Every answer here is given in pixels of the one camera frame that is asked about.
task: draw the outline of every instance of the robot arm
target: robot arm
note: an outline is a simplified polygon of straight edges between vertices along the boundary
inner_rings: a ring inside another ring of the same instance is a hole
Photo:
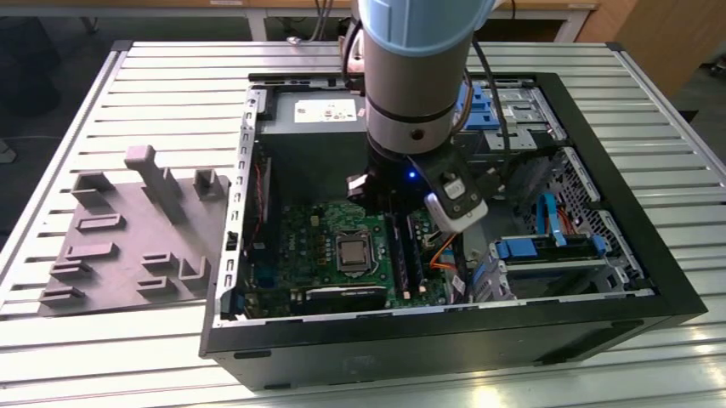
[[[494,5],[360,0],[370,160],[368,173],[349,178],[349,197],[396,214],[426,203],[448,232],[461,232],[488,213],[450,138],[473,33]]]

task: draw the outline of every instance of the black case frame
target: black case frame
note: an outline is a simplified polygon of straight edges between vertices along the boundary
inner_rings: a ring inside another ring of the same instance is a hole
[[[282,78],[336,81],[340,76],[314,73],[250,79]],[[584,360],[644,331],[676,326],[708,312],[558,75],[497,73],[496,78],[536,81],[656,296],[215,328],[215,273],[201,357],[214,358],[250,388],[368,382]]]

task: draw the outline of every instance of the label sticker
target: label sticker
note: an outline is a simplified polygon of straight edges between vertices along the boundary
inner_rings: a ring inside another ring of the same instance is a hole
[[[241,0],[209,0],[213,6],[242,6]]]
[[[354,99],[306,99],[296,103],[296,123],[356,122]]]

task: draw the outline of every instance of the wooden cabinet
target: wooden cabinet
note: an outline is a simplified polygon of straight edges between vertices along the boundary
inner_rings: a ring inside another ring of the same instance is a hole
[[[578,36],[584,43],[624,44],[669,96],[725,39],[724,0],[602,0]]]

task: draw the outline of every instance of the aluminum extrusion table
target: aluminum extrusion table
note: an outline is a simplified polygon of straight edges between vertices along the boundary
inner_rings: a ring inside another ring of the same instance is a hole
[[[0,405],[81,408],[229,402],[296,406],[723,406],[726,388],[724,165],[631,56],[601,44],[488,44],[500,71],[560,73],[709,313],[590,360],[254,395],[198,357],[203,301],[43,319],[49,281],[77,201],[77,173],[118,183],[129,145],[161,166],[231,175],[252,72],[332,71],[337,44],[137,42],[111,52],[0,254]],[[469,68],[480,70],[478,60]]]

